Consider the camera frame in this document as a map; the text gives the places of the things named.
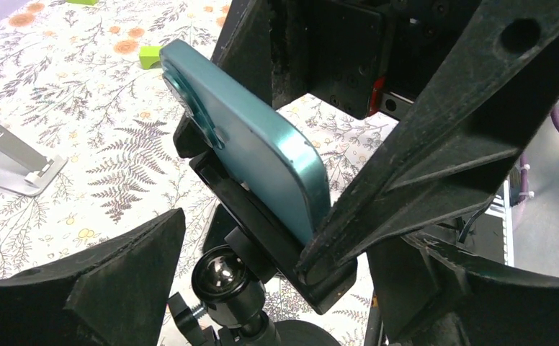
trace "black tripod base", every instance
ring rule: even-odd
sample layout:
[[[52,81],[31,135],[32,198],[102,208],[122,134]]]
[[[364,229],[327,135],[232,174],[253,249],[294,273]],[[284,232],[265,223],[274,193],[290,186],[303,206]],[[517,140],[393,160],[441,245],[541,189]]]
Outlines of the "black tripod base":
[[[275,328],[282,346],[341,346],[326,330],[305,321],[279,321]]]

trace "gray stand base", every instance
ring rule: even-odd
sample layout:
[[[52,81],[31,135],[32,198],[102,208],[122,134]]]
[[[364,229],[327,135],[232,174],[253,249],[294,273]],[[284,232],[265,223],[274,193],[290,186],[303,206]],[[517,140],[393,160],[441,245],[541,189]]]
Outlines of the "gray stand base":
[[[36,185],[32,185],[25,181],[25,177],[30,172],[0,152],[0,188],[28,197],[39,195],[53,181],[68,161],[60,156],[54,156],[51,159],[54,161],[53,164],[43,176],[36,180]]]

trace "floral tablecloth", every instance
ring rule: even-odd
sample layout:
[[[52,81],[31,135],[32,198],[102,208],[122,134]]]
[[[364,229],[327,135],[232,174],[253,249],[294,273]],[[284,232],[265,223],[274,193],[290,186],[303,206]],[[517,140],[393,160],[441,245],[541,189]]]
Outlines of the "floral tablecloth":
[[[217,201],[177,157],[171,134],[182,110],[161,72],[141,68],[138,50],[180,38],[209,57],[229,6],[226,0],[101,0],[95,6],[42,0],[0,22],[0,120],[47,147],[47,154],[69,157],[36,198],[0,190],[0,278],[183,208],[188,229],[172,290],[196,303],[189,274]],[[334,200],[395,125],[383,116],[354,120],[311,96],[280,112],[319,150]],[[282,280],[267,290],[273,319],[311,321],[343,345],[362,344],[372,293],[364,259],[357,284],[325,316]],[[185,343],[166,315],[159,344]]]

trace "smartphone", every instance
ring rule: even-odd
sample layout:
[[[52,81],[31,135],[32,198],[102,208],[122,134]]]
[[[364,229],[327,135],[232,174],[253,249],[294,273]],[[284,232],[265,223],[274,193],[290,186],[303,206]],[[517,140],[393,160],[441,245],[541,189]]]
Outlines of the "smartphone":
[[[328,175],[288,120],[182,40],[161,49],[163,78],[231,177],[302,244],[331,207]]]

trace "green block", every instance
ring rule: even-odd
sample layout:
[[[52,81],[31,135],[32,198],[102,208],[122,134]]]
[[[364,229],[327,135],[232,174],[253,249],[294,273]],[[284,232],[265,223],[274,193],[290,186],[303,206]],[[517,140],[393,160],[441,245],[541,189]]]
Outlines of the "green block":
[[[66,0],[66,2],[69,4],[93,6],[96,5],[99,2],[99,0]]]
[[[142,68],[149,70],[152,65],[161,61],[161,46],[144,46],[140,48]]]

